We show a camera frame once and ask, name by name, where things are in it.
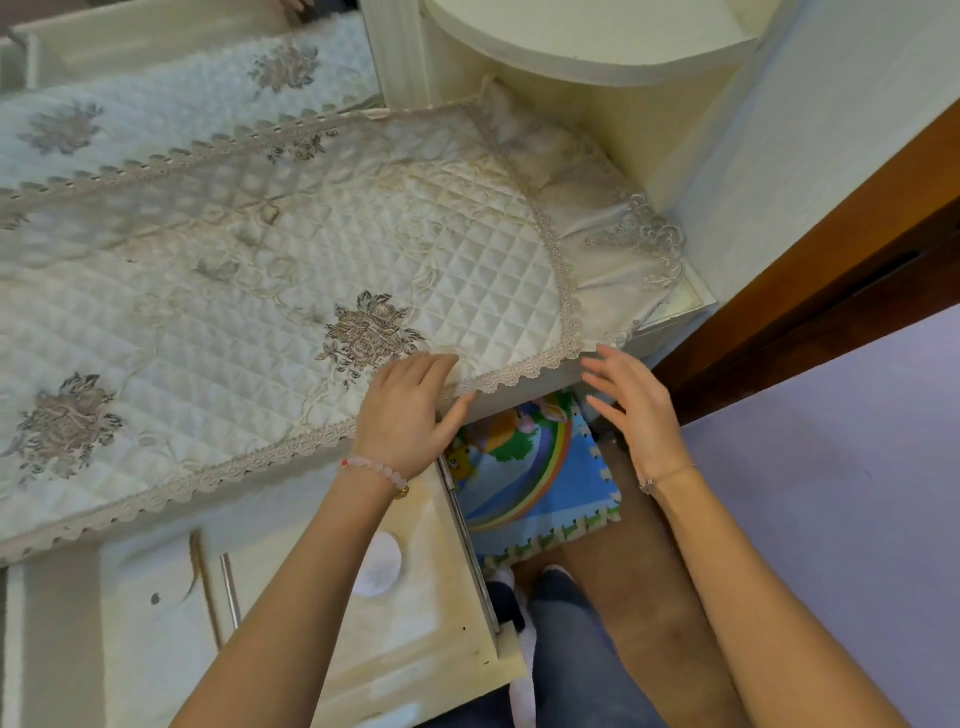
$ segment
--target pink beaded bracelet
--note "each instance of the pink beaded bracelet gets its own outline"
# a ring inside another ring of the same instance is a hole
[[[406,497],[406,495],[410,493],[410,484],[403,479],[403,475],[395,471],[393,468],[388,468],[383,463],[378,463],[375,460],[371,460],[369,457],[351,456],[340,463],[341,468],[345,468],[347,466],[352,466],[353,468],[370,468],[371,470],[385,475],[386,478],[396,486],[396,500],[400,500],[402,497]]]

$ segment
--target bracelet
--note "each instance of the bracelet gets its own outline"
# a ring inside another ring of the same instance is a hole
[[[697,469],[696,464],[690,463],[689,465],[684,465],[682,468],[678,468],[673,473],[668,473],[663,477],[648,477],[645,480],[640,481],[640,490],[643,491],[643,493],[647,494],[648,496],[652,496],[654,494],[654,489],[658,485],[660,485],[664,480],[671,478],[674,475],[684,473],[685,471],[696,470],[696,469]]]
[[[383,463],[378,463],[375,460],[371,460],[369,457],[352,455],[340,463],[340,467],[370,468],[373,471],[377,471],[381,475],[385,475],[387,479],[396,486],[397,493],[394,500],[400,500],[402,497],[407,497],[407,495],[410,493],[410,484],[403,479],[403,475],[395,471],[393,468],[388,468]]]

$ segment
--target blue mat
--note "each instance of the blue mat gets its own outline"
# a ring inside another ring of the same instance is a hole
[[[462,427],[446,458],[485,568],[620,520],[620,493],[568,390]]]

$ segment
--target embroidered flower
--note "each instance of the embroidered flower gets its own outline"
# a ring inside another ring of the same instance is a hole
[[[112,443],[113,433],[124,424],[107,412],[115,395],[97,386],[99,378],[77,373],[57,394],[37,393],[36,409],[23,413],[18,434],[0,457],[20,455],[24,460],[20,470],[31,475],[50,470],[66,479],[89,468],[96,447]]]
[[[17,138],[27,142],[42,155],[60,152],[72,155],[90,142],[100,127],[93,120],[104,110],[96,104],[82,106],[75,102],[71,107],[62,107],[54,113],[39,113],[30,119],[33,129],[30,133],[18,134]]]
[[[586,249],[600,246],[626,248],[644,253],[660,263],[662,274],[650,274],[643,279],[646,289],[669,288],[684,274],[681,250],[684,247],[684,229],[658,217],[647,203],[646,196],[631,197],[630,206],[620,218],[614,231],[600,231],[584,240]]]
[[[363,370],[377,370],[392,359],[415,352],[417,342],[425,341],[418,331],[403,326],[410,309],[397,308],[389,303],[390,298],[364,291],[357,298],[356,310],[338,305],[337,323],[326,325],[328,341],[317,360],[333,359],[337,372],[347,375],[347,387]]]
[[[233,277],[237,275],[237,271],[239,270],[240,263],[236,260],[228,260],[226,263],[221,263],[218,266],[211,266],[204,258],[201,258],[200,262],[197,263],[197,267],[194,268],[194,271],[204,278],[217,283],[233,283]]]
[[[309,161],[317,154],[326,154],[324,136],[339,135],[340,132],[338,132],[336,129],[331,129],[325,133],[318,132],[303,138],[294,138],[275,147],[271,147],[270,151],[267,153],[267,159],[276,164],[278,159],[281,159],[289,154],[293,157],[294,161]]]
[[[0,215],[0,230],[15,231],[25,222],[27,222],[27,216],[22,212],[11,212],[7,215]]]
[[[248,74],[260,86],[256,95],[268,88],[279,93],[286,86],[303,88],[312,84],[313,72],[320,67],[319,55],[317,48],[304,52],[295,45],[284,45],[260,56]]]

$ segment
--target wrist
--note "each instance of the wrist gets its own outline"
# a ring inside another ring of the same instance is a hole
[[[667,515],[676,513],[683,508],[690,491],[706,486],[707,482],[695,465],[684,468],[657,482],[651,490],[651,496]]]
[[[375,457],[357,454],[353,452],[349,457],[340,463],[341,470],[359,470],[374,473],[381,479],[386,480],[394,489],[394,495],[397,499],[405,497],[410,493],[410,485],[406,478],[398,470],[394,470],[389,465]]]
[[[397,494],[396,485],[383,473],[350,466],[341,466],[333,481],[333,489],[343,491],[350,500],[376,506],[389,505]]]

